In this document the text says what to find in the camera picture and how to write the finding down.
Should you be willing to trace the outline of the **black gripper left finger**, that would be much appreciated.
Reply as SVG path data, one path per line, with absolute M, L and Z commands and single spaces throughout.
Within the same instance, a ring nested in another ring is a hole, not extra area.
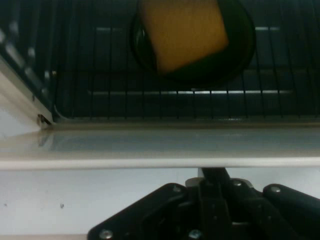
M 168 183 L 99 223 L 89 240 L 216 240 L 217 217 L 209 189 L 217 168 L 202 168 L 194 186 Z

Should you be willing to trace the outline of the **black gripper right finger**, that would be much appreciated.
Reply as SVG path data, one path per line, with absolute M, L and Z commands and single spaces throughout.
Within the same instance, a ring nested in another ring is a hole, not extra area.
M 318 240 L 320 200 L 281 184 L 259 192 L 215 168 L 219 198 L 214 207 L 216 240 Z

